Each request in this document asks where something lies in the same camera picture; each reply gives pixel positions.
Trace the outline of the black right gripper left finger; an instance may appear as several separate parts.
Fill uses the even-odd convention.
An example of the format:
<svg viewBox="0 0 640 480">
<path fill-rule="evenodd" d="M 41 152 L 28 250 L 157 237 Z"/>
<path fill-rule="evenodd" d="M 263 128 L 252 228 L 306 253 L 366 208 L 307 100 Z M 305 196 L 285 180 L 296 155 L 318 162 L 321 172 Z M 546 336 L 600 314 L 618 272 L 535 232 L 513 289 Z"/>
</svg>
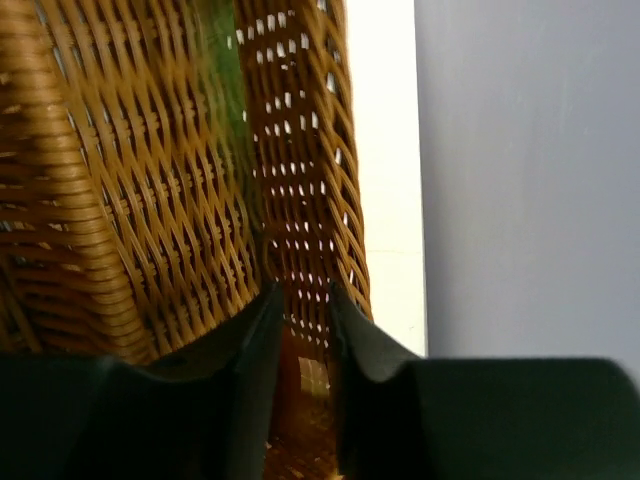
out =
<svg viewBox="0 0 640 480">
<path fill-rule="evenodd" d="M 147 366 L 113 356 L 1 358 L 5 479 L 258 479 L 283 325 L 270 285 Z"/>
</svg>

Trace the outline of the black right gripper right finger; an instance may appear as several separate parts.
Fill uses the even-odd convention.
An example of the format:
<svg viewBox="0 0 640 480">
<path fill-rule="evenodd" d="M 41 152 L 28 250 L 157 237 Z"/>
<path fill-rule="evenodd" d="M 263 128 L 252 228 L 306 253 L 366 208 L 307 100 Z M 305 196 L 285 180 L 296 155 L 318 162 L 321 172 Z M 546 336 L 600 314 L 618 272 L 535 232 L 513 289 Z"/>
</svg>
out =
<svg viewBox="0 0 640 480">
<path fill-rule="evenodd" d="M 605 358 L 422 358 L 330 293 L 349 479 L 635 479 L 639 391 Z"/>
</svg>

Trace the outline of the iridescent round bowl spoon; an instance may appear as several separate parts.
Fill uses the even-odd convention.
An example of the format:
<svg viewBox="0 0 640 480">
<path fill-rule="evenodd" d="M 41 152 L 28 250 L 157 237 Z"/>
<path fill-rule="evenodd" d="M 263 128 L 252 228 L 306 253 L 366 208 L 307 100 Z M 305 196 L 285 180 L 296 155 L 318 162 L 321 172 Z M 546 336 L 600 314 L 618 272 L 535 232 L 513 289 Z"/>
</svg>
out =
<svg viewBox="0 0 640 480">
<path fill-rule="evenodd" d="M 218 118 L 231 150 L 231 171 L 239 186 L 251 230 L 261 230 L 259 186 L 252 134 L 247 119 L 245 82 L 239 55 L 232 1 L 200 1 L 198 13 L 208 54 L 209 74 L 216 88 Z"/>
</svg>

